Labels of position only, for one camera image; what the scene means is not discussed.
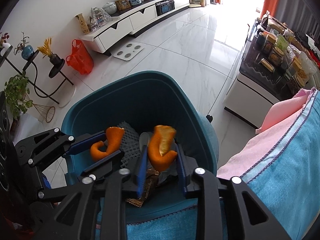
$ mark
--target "white tile floor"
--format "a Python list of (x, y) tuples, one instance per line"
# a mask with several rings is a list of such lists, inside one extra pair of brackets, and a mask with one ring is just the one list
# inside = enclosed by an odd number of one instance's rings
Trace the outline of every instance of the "white tile floor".
[[(226, 112), (223, 100), (236, 77), (232, 69), (245, 42), (248, 26), (226, 15), (223, 6), (192, 8), (150, 28), (138, 38), (124, 38), (111, 48), (115, 52), (127, 41), (141, 43), (145, 48), (132, 60), (95, 53), (95, 66), (89, 75), (77, 74), (72, 81), (76, 94), (64, 108), (56, 108), (53, 121), (45, 129), (61, 127), (67, 111), (93, 91), (130, 74), (157, 70), (172, 76), (182, 87), (196, 110), (213, 116), (212, 125), (220, 143), (218, 166), (224, 165), (240, 152), (254, 136), (254, 129)], [(52, 187), (66, 185), (67, 165), (60, 158), (44, 173)]]

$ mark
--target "blue round vase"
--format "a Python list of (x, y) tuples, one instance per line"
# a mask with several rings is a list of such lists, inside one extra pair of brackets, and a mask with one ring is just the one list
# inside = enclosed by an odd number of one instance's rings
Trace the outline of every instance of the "blue round vase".
[(34, 53), (33, 47), (31, 45), (28, 45), (22, 49), (21, 57), (25, 60), (28, 60), (33, 53)]

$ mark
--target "pink fabric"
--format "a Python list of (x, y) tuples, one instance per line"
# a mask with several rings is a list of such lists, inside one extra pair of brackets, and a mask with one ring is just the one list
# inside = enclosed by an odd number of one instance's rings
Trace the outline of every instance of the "pink fabric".
[(293, 98), (276, 103), (269, 110), (261, 127), (244, 149), (218, 169), (217, 177), (230, 179), (241, 176), (266, 155), (291, 127), (315, 89), (301, 89)]

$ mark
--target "teal trash bin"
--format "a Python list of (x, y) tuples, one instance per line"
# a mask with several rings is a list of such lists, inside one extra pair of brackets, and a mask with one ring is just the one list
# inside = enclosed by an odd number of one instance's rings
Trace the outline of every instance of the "teal trash bin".
[[(123, 121), (139, 134), (153, 131), (159, 124), (174, 127), (175, 138), (184, 154), (216, 175), (218, 141), (212, 126), (205, 117), (199, 116), (175, 80), (161, 72), (139, 72), (91, 93), (71, 107), (61, 131), (77, 137)], [(68, 167), (67, 185), (78, 182), (77, 176), (93, 164), (88, 150), (64, 158)], [(196, 199), (184, 198), (175, 181), (159, 187), (141, 208), (127, 203), (126, 222), (134, 225), (181, 210), (190, 212), (196, 203)]]

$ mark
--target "white drawer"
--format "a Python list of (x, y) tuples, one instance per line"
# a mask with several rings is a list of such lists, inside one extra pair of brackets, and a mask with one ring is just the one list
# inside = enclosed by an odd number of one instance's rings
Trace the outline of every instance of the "white drawer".
[(183, 5), (187, 5), (187, 4), (189, 4), (189, 0), (174, 0), (174, 7), (175, 8), (178, 8)]
[(97, 38), (100, 39), (105, 50), (109, 49), (113, 44), (119, 41), (132, 31), (132, 25), (129, 17), (113, 24), (110, 28), (101, 33)]
[(133, 29), (138, 28), (144, 23), (151, 21), (152, 19), (157, 17), (156, 6), (150, 6), (144, 8), (132, 15), (129, 16)]

